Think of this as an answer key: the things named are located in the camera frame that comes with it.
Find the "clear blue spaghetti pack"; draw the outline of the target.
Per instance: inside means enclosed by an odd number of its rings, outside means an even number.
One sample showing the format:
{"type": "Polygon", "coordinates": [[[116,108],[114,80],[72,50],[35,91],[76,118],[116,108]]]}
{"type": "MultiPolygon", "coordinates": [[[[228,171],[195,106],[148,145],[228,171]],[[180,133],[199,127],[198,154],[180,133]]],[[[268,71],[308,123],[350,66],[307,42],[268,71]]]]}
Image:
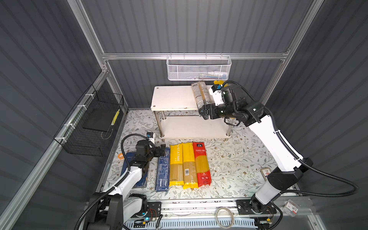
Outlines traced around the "clear blue spaghetti pack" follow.
{"type": "Polygon", "coordinates": [[[205,119],[207,119],[208,116],[205,115],[205,106],[212,104],[207,85],[201,80],[192,83],[191,87],[195,96],[198,112],[201,116],[205,116],[205,119]]]}

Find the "red spaghetti pack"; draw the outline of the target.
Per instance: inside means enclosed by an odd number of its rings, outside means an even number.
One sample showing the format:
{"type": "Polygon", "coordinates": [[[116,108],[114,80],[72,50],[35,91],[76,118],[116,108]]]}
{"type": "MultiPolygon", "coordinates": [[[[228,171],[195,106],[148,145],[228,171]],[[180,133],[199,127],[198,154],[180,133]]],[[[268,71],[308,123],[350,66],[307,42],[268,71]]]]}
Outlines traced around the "red spaghetti pack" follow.
{"type": "Polygon", "coordinates": [[[203,142],[193,142],[193,150],[198,186],[209,186],[212,179],[205,144],[203,142]]]}

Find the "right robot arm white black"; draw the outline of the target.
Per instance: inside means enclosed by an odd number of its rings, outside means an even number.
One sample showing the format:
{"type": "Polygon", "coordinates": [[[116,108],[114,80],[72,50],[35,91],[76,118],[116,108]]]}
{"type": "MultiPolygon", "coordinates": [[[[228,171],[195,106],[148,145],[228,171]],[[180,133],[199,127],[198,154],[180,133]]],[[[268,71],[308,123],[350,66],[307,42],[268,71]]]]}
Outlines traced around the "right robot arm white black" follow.
{"type": "Polygon", "coordinates": [[[261,102],[242,97],[238,89],[239,85],[215,84],[209,90],[200,88],[195,97],[204,119],[233,118],[243,123],[258,136],[276,161],[277,167],[251,198],[253,210],[260,213],[282,191],[296,184],[307,168],[299,162],[303,158],[299,153],[290,153],[293,148],[276,128],[270,111],[261,102]]]}

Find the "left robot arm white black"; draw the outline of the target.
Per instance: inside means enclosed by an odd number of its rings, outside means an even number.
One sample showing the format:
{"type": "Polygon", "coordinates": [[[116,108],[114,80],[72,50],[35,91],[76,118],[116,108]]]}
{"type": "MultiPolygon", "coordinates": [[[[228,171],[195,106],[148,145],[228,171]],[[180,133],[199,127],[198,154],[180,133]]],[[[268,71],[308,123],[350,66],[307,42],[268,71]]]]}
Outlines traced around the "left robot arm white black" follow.
{"type": "Polygon", "coordinates": [[[132,154],[124,157],[126,167],[120,178],[106,191],[91,197],[82,217],[84,230],[123,230],[132,216],[147,211],[147,197],[130,192],[148,173],[150,161],[166,155],[166,145],[155,146],[149,140],[140,140],[132,154]]]}

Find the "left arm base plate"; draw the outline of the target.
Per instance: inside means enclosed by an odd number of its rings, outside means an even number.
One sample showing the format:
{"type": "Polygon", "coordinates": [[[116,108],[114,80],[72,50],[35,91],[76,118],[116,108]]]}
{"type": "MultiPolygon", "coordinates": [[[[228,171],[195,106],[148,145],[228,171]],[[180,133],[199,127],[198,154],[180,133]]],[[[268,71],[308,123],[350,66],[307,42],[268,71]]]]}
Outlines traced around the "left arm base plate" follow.
{"type": "Polygon", "coordinates": [[[158,218],[161,215],[162,202],[148,202],[145,211],[140,211],[132,218],[158,218]]]}

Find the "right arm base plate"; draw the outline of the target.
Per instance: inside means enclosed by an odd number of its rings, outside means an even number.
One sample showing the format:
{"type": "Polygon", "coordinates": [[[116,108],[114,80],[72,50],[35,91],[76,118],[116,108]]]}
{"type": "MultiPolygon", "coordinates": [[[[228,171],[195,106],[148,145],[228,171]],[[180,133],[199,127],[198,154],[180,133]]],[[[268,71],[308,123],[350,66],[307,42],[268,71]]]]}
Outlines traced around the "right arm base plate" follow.
{"type": "Polygon", "coordinates": [[[235,201],[238,213],[240,215],[253,215],[253,214],[276,214],[277,210],[270,202],[267,205],[251,200],[251,199],[238,199],[235,201]]]}

